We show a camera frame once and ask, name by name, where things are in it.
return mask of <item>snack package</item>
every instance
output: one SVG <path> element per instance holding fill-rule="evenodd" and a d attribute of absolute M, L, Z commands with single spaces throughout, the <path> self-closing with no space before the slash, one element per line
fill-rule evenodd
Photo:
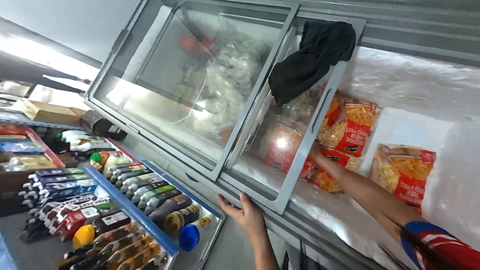
<path fill-rule="evenodd" d="M 340 112 L 341 112 L 340 101 L 341 100 L 339 97 L 337 96 L 333 97 L 332 102 L 330 103 L 330 106 L 328 106 L 328 110 L 327 110 L 327 113 L 325 114 L 322 125 L 318 130 L 317 139 L 321 140 L 322 136 L 327 131 L 327 128 L 335 124 L 335 120 L 337 119 L 337 117 L 340 115 Z"/>
<path fill-rule="evenodd" d="M 418 147 L 379 144 L 373 158 L 371 179 L 420 210 L 435 158 L 435 152 Z"/>
<path fill-rule="evenodd" d="M 321 144 L 338 151 L 361 157 L 368 135 L 377 119 L 377 104 L 346 98 L 335 124 L 321 137 Z"/>
<path fill-rule="evenodd" d="M 277 116 L 268 127 L 260 143 L 259 154 L 265 164 L 288 173 L 306 129 L 307 127 L 300 122 L 286 116 Z M 308 178 L 311 176 L 314 164 L 313 159 L 307 157 L 300 173 L 301 177 Z"/>
<path fill-rule="evenodd" d="M 356 172 L 360 166 L 360 160 L 354 156 L 331 148 L 322 148 L 321 151 L 325 157 L 353 172 Z M 327 174 L 324 169 L 319 169 L 310 182 L 329 193 L 337 194 L 344 192 L 343 188 L 341 188 L 336 180 Z"/>

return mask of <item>chest freezer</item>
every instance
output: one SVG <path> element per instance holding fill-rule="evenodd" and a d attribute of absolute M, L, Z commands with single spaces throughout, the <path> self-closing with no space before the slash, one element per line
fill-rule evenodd
<path fill-rule="evenodd" d="M 304 136 L 288 172 L 264 164 L 256 150 L 271 121 L 267 78 L 275 63 L 298 49 L 307 21 L 348 22 L 357 41 L 366 23 L 292 2 L 141 1 L 85 102 L 170 160 L 164 169 L 192 189 L 215 190 L 237 205 L 238 194 L 246 192 L 272 231 L 321 264 L 394 269 L 380 246 L 411 262 L 372 217 L 351 199 L 300 178 L 336 90 L 376 102 L 383 112 L 364 150 L 361 173 L 369 174 L 378 143 L 436 151 L 424 216 L 478 245 L 474 215 L 455 211 L 478 203 L 472 195 L 474 169 L 467 169 L 479 114 L 476 68 L 356 48 L 349 62 L 331 67 L 319 82 L 325 91 L 303 119 Z M 465 155 L 465 162 L 451 162 Z M 461 172 L 466 174 L 460 180 Z M 468 199 L 457 199 L 463 194 Z"/>

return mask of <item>white wall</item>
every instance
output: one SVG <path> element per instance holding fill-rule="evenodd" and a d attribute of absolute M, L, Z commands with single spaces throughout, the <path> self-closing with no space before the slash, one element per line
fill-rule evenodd
<path fill-rule="evenodd" d="M 139 0 L 0 0 L 0 16 L 103 62 Z"/>

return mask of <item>green cap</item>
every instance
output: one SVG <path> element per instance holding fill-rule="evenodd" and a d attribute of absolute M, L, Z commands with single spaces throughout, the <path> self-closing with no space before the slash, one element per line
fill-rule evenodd
<path fill-rule="evenodd" d="M 100 163 L 100 160 L 102 159 L 102 156 L 100 155 L 100 153 L 93 153 L 91 156 L 90 156 L 90 160 L 93 160 L 95 161 L 96 163 Z"/>

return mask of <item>hand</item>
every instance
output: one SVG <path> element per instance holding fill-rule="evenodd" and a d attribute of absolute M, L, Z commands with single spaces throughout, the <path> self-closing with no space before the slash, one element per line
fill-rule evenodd
<path fill-rule="evenodd" d="M 312 148 L 310 148 L 310 153 L 308 154 L 315 163 L 323 168 L 325 165 L 325 160 L 328 160 L 323 154 L 322 154 L 322 147 L 320 147 L 320 143 L 315 140 L 313 142 Z"/>
<path fill-rule="evenodd" d="M 238 209 L 231 205 L 225 198 L 218 194 L 222 210 L 231 216 L 244 229 L 250 238 L 250 242 L 262 239 L 267 235 L 265 220 L 260 212 L 252 205 L 247 195 L 240 193 L 240 201 L 243 209 Z"/>

